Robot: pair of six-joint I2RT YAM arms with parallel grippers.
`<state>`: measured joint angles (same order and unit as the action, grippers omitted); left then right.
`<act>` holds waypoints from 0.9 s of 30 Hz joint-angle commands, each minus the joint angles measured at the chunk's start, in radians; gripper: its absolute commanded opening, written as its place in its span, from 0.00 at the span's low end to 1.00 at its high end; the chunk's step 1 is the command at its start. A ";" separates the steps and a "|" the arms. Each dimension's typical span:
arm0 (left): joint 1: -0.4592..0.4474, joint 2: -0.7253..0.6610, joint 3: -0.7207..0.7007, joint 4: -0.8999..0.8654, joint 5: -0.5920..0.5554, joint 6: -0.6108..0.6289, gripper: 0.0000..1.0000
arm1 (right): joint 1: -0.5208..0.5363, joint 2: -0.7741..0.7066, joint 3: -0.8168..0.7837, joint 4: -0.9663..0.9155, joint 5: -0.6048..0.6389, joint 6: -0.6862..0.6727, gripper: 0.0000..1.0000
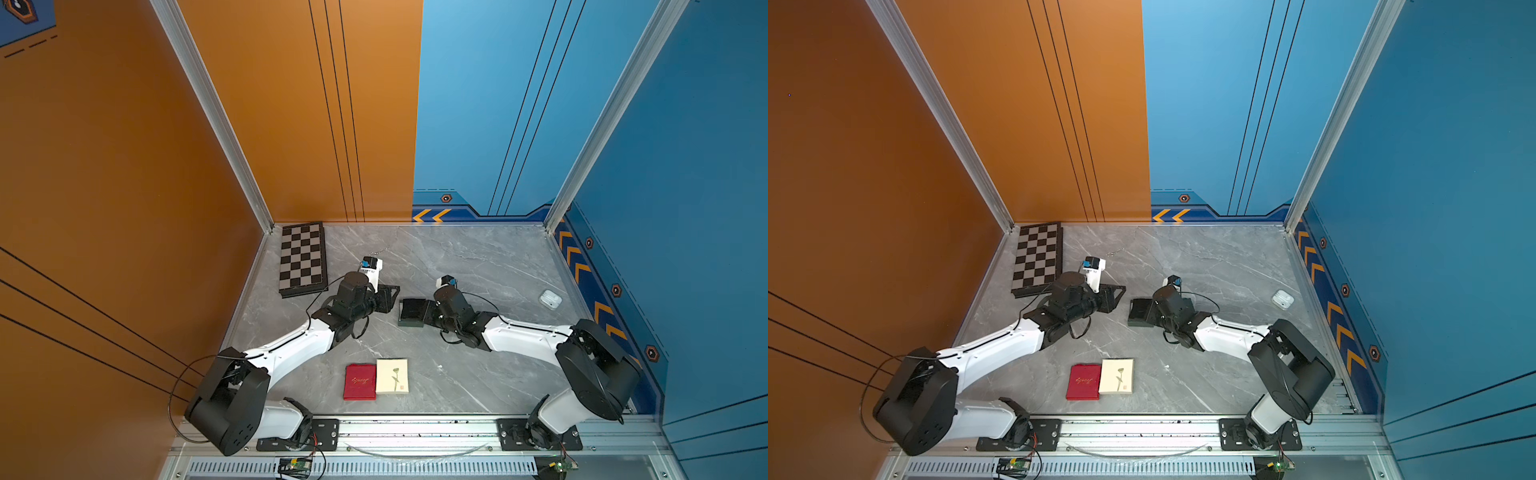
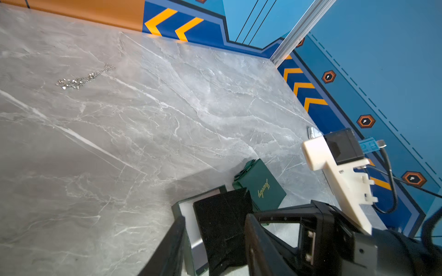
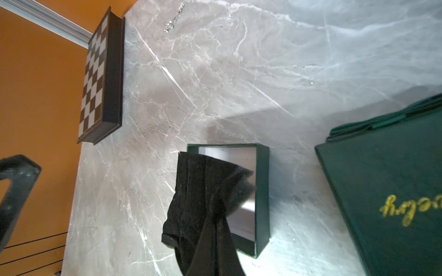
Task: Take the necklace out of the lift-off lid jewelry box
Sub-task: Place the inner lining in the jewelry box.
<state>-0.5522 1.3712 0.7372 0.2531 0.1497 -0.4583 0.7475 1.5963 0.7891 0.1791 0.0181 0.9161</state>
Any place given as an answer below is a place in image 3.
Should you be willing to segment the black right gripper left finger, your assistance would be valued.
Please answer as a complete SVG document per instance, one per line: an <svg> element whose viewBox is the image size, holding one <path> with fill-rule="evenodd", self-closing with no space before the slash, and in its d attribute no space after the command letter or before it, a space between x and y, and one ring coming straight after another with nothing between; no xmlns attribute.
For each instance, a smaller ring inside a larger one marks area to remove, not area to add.
<svg viewBox="0 0 442 276"><path fill-rule="evenodd" d="M1 249L9 243L20 213L41 173L41 167L24 155L1 160L1 180L10 180L1 201Z"/></svg>

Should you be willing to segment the black foam insert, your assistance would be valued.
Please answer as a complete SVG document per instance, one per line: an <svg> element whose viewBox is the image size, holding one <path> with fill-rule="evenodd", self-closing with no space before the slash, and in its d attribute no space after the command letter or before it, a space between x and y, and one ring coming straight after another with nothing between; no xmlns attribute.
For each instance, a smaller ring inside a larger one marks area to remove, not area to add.
<svg viewBox="0 0 442 276"><path fill-rule="evenodd" d="M210 156L178 154L175 194L163 224L161 241L173 248L180 271L186 275L206 217L226 218L255 191L252 171Z"/></svg>

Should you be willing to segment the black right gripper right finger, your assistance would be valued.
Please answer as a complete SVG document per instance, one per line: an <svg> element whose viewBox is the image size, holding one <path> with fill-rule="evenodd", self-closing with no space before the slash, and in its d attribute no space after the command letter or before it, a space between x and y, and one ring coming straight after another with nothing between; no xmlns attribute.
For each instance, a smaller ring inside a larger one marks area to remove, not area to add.
<svg viewBox="0 0 442 276"><path fill-rule="evenodd" d="M208 215L186 275L243 276L244 274L226 217L221 213Z"/></svg>

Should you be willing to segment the green jewelry box lid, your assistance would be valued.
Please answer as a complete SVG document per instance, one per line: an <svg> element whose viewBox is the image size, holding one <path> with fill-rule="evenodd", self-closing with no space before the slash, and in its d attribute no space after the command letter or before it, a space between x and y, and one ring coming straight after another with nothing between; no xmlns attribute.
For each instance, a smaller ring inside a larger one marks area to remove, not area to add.
<svg viewBox="0 0 442 276"><path fill-rule="evenodd" d="M440 94L338 126L315 151L367 275L441 275Z"/></svg>

